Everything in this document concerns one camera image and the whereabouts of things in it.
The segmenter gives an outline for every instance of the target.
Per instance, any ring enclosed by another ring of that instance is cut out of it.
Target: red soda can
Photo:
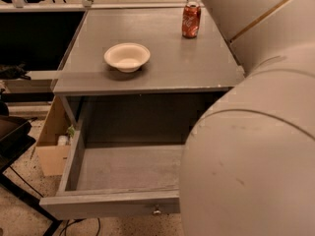
[[[188,38],[198,34],[201,8],[197,2],[188,2],[183,12],[182,35]]]

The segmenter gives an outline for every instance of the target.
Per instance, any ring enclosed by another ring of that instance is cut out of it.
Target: bowl
[[[137,71],[150,59],[150,51],[138,43],[120,43],[110,47],[104,54],[105,62],[121,72]]]

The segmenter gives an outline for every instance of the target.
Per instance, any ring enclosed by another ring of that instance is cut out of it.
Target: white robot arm
[[[187,236],[315,233],[315,0],[202,0],[246,80],[191,132]]]

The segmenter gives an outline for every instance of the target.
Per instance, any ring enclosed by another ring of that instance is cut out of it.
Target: drawer
[[[40,205],[58,219],[179,212],[185,141],[220,96],[86,97],[59,191]]]

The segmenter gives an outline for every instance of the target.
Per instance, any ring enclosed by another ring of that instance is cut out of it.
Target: speckled floor
[[[46,110],[49,106],[25,108],[28,112],[19,111],[23,106],[10,108],[11,115],[24,117],[38,117],[32,122],[30,135],[38,137],[43,125]],[[44,177],[37,154],[31,147],[24,153],[12,167],[35,187],[45,197],[53,196],[59,186],[60,176]],[[24,184],[17,175],[9,168],[5,172],[13,182],[38,197],[30,187]],[[59,235],[66,221],[55,232]],[[34,211],[3,188],[0,188],[0,236],[36,236],[43,235],[49,227],[50,221]],[[97,219],[91,218],[74,224],[67,229],[67,235],[96,235],[98,229]],[[100,219],[100,232],[102,236],[182,236],[180,214],[161,216],[138,216],[138,217],[110,217]]]

